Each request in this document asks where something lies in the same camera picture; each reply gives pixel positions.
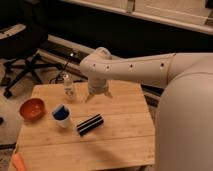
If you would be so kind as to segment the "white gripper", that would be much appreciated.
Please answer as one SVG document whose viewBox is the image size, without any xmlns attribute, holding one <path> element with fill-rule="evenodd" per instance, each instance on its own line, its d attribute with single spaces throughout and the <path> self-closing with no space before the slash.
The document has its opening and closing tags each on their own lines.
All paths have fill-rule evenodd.
<svg viewBox="0 0 213 171">
<path fill-rule="evenodd" d="M 111 92 L 108 91 L 109 86 L 106 79 L 96 79 L 96 78 L 89 78 L 88 79 L 88 90 L 89 93 L 85 102 L 89 102 L 95 94 L 102 94 L 106 97 L 113 98 Z"/>
</svg>

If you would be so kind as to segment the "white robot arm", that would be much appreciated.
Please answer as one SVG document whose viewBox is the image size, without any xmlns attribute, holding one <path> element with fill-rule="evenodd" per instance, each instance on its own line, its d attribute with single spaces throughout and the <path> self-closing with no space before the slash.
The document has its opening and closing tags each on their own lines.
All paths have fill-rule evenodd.
<svg viewBox="0 0 213 171">
<path fill-rule="evenodd" d="M 99 47 L 80 62 L 91 95 L 108 81 L 163 90 L 155 119 L 155 171 L 213 171 L 213 52 L 113 59 Z"/>
</svg>

